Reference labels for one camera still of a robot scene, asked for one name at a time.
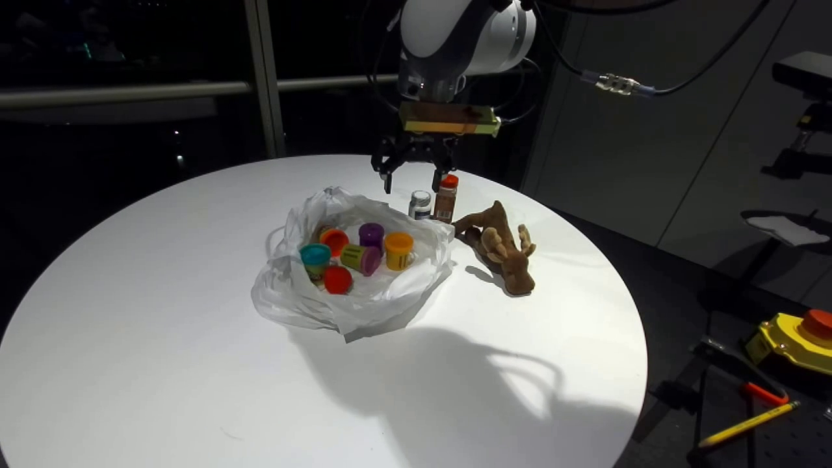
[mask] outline table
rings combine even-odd
[[[539,253],[510,300],[457,243],[456,274],[398,332],[344,343],[261,318],[268,233],[322,187],[405,207],[366,157],[275,158],[155,192],[68,248],[0,348],[0,447],[25,468],[565,466],[621,454],[647,384],[645,331],[571,224],[461,172],[457,217],[508,205]]]

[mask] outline clear plastic bag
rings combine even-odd
[[[409,232],[414,236],[410,265],[401,274],[379,265],[370,278],[353,274],[353,289],[344,297],[315,287],[300,249],[322,227],[339,227],[352,240],[359,240],[359,227],[370,222],[383,224],[385,232]],[[453,227],[417,222],[385,202],[331,187],[288,214],[284,240],[258,275],[252,302],[261,314],[275,322],[331,327],[352,341],[405,324],[453,267]]]

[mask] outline floor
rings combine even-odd
[[[2,218],[15,222],[0,224],[0,324],[12,314],[18,300],[25,293],[38,270],[45,270],[45,265],[68,243],[111,210],[111,202],[97,202],[97,192],[81,187],[68,192],[76,198],[59,198],[57,205],[54,201],[50,205],[41,201],[18,201],[12,194],[0,198],[5,201],[7,210]],[[651,352],[651,389],[664,380],[673,380],[688,365],[688,348],[703,335],[712,335],[726,345],[739,348],[756,321],[772,318],[779,309],[804,309],[800,305],[790,305],[762,291],[746,291],[740,305],[729,308],[703,302],[703,291],[730,289],[730,280],[579,218],[571,218],[571,224],[612,257],[621,278],[630,284],[635,302],[640,305]],[[671,410],[656,432],[626,447],[619,468],[762,468],[782,466],[785,460],[790,468],[832,466],[824,441],[832,440],[832,421],[822,418],[824,400],[812,400],[805,410],[800,409],[800,415],[772,423],[755,438],[740,438],[739,441],[712,451],[708,458],[688,458],[688,451],[703,434],[755,410],[743,399],[739,399],[736,388],[736,383],[714,373],[704,373],[704,380],[697,384],[703,393],[703,402],[697,409],[700,415]]]

